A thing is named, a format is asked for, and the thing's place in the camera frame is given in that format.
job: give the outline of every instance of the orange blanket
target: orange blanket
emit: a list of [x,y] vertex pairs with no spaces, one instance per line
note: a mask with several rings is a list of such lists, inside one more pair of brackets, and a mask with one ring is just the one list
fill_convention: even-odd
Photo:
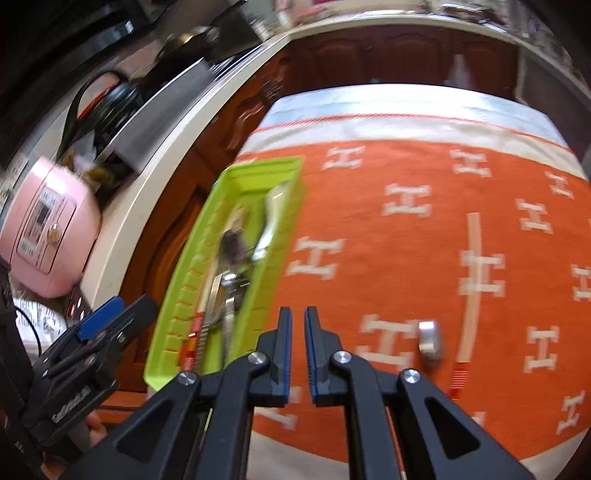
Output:
[[[437,320],[444,359],[427,375],[553,478],[591,423],[591,192],[578,162],[547,140],[455,120],[466,142],[325,139],[347,121],[261,129],[239,157],[303,155],[306,185],[269,317],[271,328],[280,306],[294,312],[292,403],[257,410],[249,478],[346,475],[343,412],[308,393],[309,305],[345,349],[391,372],[422,369],[417,322]],[[322,142],[299,144],[303,128],[324,129]]]

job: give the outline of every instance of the white h pattern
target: white h pattern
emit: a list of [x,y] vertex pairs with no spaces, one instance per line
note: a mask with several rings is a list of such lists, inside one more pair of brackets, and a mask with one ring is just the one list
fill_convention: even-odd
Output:
[[286,276],[294,275],[296,273],[303,273],[308,275],[319,275],[322,280],[331,280],[335,277],[337,264],[320,265],[322,259],[322,252],[326,250],[329,254],[337,254],[343,251],[345,244],[344,238],[333,240],[332,242],[320,242],[310,240],[310,237],[304,236],[298,238],[295,243],[294,252],[300,250],[310,250],[308,263],[302,264],[300,260],[295,260],[287,265]]
[[559,420],[556,427],[556,435],[560,435],[564,429],[576,426],[579,421],[579,414],[575,413],[577,405],[582,405],[585,398],[585,391],[582,390],[576,397],[565,397],[562,403],[562,411],[568,411],[566,420]]
[[365,147],[356,147],[356,148],[331,148],[326,157],[332,157],[334,155],[338,155],[338,160],[327,160],[322,165],[322,170],[327,170],[328,168],[359,168],[361,166],[362,159],[350,159],[349,156],[353,154],[361,154],[365,152]]
[[536,358],[526,355],[524,373],[530,374],[534,368],[556,368],[557,353],[548,354],[548,343],[558,342],[560,330],[557,326],[550,327],[550,330],[538,330],[536,327],[527,327],[527,343],[538,344],[538,354]]
[[550,185],[550,190],[552,191],[552,193],[555,193],[557,195],[565,195],[566,197],[574,200],[573,192],[567,190],[566,188],[569,186],[569,181],[565,177],[562,177],[560,175],[554,175],[549,171],[545,172],[545,174],[546,178],[554,180],[554,185]]
[[496,270],[505,268],[505,256],[496,254],[491,257],[476,255],[472,250],[460,253],[460,264],[468,267],[468,277],[460,278],[460,295],[474,292],[492,293],[495,297],[505,296],[505,281],[495,280],[491,283],[491,267]]
[[573,298],[576,301],[581,299],[591,300],[591,290],[587,286],[587,280],[591,278],[591,267],[580,268],[571,265],[570,269],[575,278],[579,278],[579,287],[573,287]]
[[409,213],[420,217],[431,215],[431,205],[423,203],[415,205],[415,197],[427,197],[431,195],[431,186],[422,185],[420,187],[401,187],[397,183],[386,185],[384,195],[400,195],[400,205],[396,202],[388,202],[382,205],[382,216],[393,215],[395,213]]
[[546,233],[553,233],[552,225],[542,222],[541,216],[546,215],[546,207],[542,203],[527,203],[525,200],[516,199],[518,210],[527,210],[529,218],[521,218],[522,230],[543,230]]
[[473,173],[481,177],[492,177],[490,168],[479,167],[479,163],[487,162],[484,153],[468,153],[462,150],[450,150],[449,155],[454,160],[462,159],[463,163],[456,163],[452,170],[454,173]]
[[380,320],[378,315],[364,315],[361,320],[360,333],[371,333],[380,330],[381,337],[377,352],[370,352],[368,345],[359,345],[355,353],[370,362],[397,365],[401,369],[412,365],[413,353],[400,352],[394,355],[394,346],[398,333],[403,333],[405,338],[416,338],[419,320],[407,320],[405,323],[394,323]]
[[[290,403],[301,403],[301,387],[290,387]],[[297,416],[293,413],[283,415],[279,413],[279,408],[255,407],[255,415],[277,421],[286,430],[296,429]]]

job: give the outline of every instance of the black cable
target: black cable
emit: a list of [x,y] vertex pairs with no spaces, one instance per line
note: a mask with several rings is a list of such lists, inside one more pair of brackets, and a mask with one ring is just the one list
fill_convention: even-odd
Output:
[[80,106],[80,101],[82,100],[82,96],[84,95],[86,89],[92,85],[95,81],[101,78],[103,75],[107,73],[111,73],[115,75],[119,79],[119,83],[128,82],[129,77],[119,70],[103,70],[102,72],[97,73],[96,75],[90,77],[84,85],[78,90],[76,95],[74,95],[74,99],[70,104],[70,108],[68,109],[68,113],[66,114],[66,123],[64,124],[64,131],[61,135],[61,143],[57,149],[56,159],[59,162],[66,153],[67,149],[70,147],[72,143],[72,139],[76,133],[76,121],[78,119],[78,107]]
[[35,330],[35,326],[33,325],[33,322],[27,316],[27,314],[25,312],[23,312],[19,307],[17,307],[15,305],[14,308],[16,309],[16,311],[18,313],[20,313],[25,318],[25,320],[27,321],[27,323],[29,324],[29,326],[33,329],[33,333],[35,334],[35,340],[37,340],[37,352],[39,354],[39,358],[41,358],[41,355],[43,354],[43,352],[41,351],[41,340],[39,338],[39,335],[37,334],[37,330]]

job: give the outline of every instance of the green plastic tray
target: green plastic tray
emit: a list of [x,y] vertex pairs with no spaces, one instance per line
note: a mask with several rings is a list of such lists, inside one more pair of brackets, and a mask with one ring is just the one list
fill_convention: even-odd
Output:
[[[304,194],[301,164],[301,157],[235,164],[219,177],[193,226],[164,297],[144,370],[144,380],[150,387],[159,390],[180,371],[179,350],[193,324],[209,262],[217,254],[222,229],[234,208],[243,206],[248,212],[244,237],[252,246],[264,228],[265,195],[277,184],[288,181],[289,190],[277,231],[266,257],[253,269],[236,317],[230,361],[255,349],[265,328]],[[217,328],[207,339],[202,374],[221,369],[221,351],[222,332]]]

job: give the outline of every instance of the wooden cabinet door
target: wooden cabinet door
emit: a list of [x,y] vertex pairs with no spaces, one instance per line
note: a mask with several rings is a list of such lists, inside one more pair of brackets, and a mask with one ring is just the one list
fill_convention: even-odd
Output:
[[[174,267],[217,175],[189,151],[152,211],[129,262],[119,295],[126,304],[147,293],[162,305]],[[124,352],[116,371],[119,389],[145,391],[145,361],[154,325]]]
[[269,106],[280,97],[307,91],[298,75],[290,46],[274,55],[255,73],[255,77]]
[[374,28],[380,83],[443,85],[452,66],[449,31],[416,25]]
[[269,110],[261,82],[250,78],[222,107],[192,146],[220,174]]
[[451,34],[454,52],[464,55],[474,81],[474,90],[514,100],[517,46],[469,32],[454,30]]
[[375,77],[369,29],[354,28],[297,40],[302,85],[309,90],[371,83]]

